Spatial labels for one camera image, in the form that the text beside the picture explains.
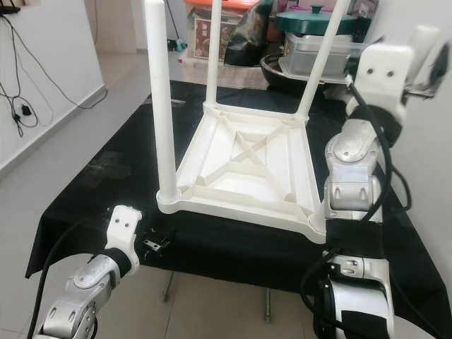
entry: black cloth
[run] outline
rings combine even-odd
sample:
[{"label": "black cloth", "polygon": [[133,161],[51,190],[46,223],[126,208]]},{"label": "black cloth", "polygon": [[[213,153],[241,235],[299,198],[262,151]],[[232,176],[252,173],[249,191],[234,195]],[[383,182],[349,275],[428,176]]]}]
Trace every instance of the black cloth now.
[{"label": "black cloth", "polygon": [[[206,87],[172,82],[174,148],[177,165],[202,117]],[[279,112],[294,112],[298,97],[262,90],[218,89],[218,101]],[[323,155],[326,143],[345,121],[343,102],[317,97],[307,124],[309,146],[319,194],[328,175]],[[37,230],[26,276],[42,264],[58,237],[75,222],[86,220],[69,234],[55,261],[79,253],[98,253],[106,243],[107,208],[133,206],[145,212],[136,247],[141,263],[212,278],[299,292],[306,269],[321,256],[324,245],[305,236],[200,213],[162,214],[155,202],[158,190],[152,106],[141,105],[91,162],[44,212]],[[399,206],[391,195],[385,205]],[[141,245],[144,237],[166,237],[167,248],[156,255]],[[412,303],[445,335],[452,338],[446,288],[424,245],[404,214],[383,226],[384,251],[394,277]],[[397,315],[421,326],[394,292]]]}]

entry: power adapter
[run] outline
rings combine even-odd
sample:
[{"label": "power adapter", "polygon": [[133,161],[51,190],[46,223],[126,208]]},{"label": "power adapter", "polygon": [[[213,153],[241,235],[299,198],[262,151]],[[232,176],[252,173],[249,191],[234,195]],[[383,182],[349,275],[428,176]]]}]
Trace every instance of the power adapter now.
[{"label": "power adapter", "polygon": [[27,105],[22,105],[22,115],[29,117],[32,114],[31,109]]}]

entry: red lid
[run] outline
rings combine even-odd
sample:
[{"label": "red lid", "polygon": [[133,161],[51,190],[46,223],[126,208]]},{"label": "red lid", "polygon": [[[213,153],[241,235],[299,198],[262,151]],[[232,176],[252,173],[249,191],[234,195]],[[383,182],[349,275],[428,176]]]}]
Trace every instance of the red lid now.
[{"label": "red lid", "polygon": [[[259,0],[222,0],[225,8],[250,9]],[[212,6],[212,0],[185,0],[192,5]]]}]

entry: metal table leg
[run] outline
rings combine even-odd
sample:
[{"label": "metal table leg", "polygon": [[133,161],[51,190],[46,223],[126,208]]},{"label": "metal table leg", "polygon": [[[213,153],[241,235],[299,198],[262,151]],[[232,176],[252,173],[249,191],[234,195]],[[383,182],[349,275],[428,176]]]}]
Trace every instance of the metal table leg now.
[{"label": "metal table leg", "polygon": [[266,314],[265,314],[266,323],[271,323],[271,289],[266,289]]},{"label": "metal table leg", "polygon": [[169,276],[169,279],[167,281],[167,285],[165,287],[165,291],[163,291],[162,293],[162,302],[167,302],[168,298],[170,297],[170,288],[171,288],[171,284],[172,284],[172,279],[174,277],[174,271],[171,271],[171,275]]}]

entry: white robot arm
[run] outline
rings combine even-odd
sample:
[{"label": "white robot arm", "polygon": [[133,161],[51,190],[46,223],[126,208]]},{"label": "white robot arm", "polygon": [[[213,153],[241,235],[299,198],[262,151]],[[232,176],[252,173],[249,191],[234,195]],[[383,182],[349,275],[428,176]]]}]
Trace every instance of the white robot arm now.
[{"label": "white robot arm", "polygon": [[[436,29],[421,27],[412,41],[437,35]],[[430,50],[435,39],[428,43],[430,47],[422,47]],[[326,246],[333,250],[320,260],[325,275],[319,282],[322,288],[316,296],[316,310],[302,294],[317,313],[314,327],[319,338],[345,339],[345,333],[353,338],[395,337],[389,264],[382,246],[381,202],[391,184],[389,147],[400,135],[406,96],[434,97],[447,70],[445,45],[430,84],[413,85],[427,58],[424,52],[409,46],[372,45],[362,53],[355,83],[347,77],[354,95],[347,106],[350,116],[325,149],[330,175],[324,187],[323,212]],[[413,88],[422,91],[413,92]],[[381,150],[386,163],[383,189],[374,175]]]},{"label": "white robot arm", "polygon": [[134,274],[140,266],[134,242],[141,218],[141,212],[133,208],[114,208],[105,250],[68,279],[64,293],[50,308],[34,339],[88,338],[96,314],[112,290],[122,277]]}]

